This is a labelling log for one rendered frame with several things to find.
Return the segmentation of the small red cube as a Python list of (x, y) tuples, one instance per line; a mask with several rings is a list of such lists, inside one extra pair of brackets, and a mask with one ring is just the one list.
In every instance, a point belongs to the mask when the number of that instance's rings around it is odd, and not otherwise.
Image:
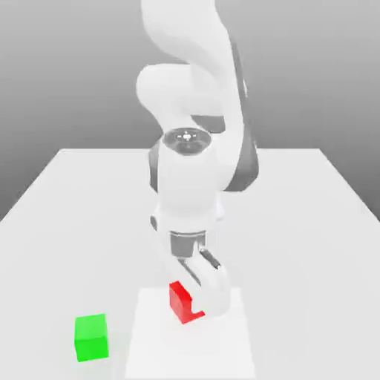
[(169, 303), (182, 324), (204, 317), (204, 311), (192, 311), (192, 297), (179, 281), (169, 284)]

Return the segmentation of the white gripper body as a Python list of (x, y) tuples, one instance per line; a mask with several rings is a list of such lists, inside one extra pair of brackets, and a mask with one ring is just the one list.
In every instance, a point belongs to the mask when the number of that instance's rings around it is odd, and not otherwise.
[(226, 267), (212, 253), (213, 232), (156, 233), (155, 249), (171, 281), (179, 281), (197, 311), (208, 317), (225, 315), (231, 304), (231, 284)]

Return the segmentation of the small green cube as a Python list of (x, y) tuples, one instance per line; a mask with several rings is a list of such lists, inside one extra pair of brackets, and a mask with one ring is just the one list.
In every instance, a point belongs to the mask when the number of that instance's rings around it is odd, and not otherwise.
[(105, 313), (76, 317), (74, 348), (78, 362), (109, 357), (108, 326)]

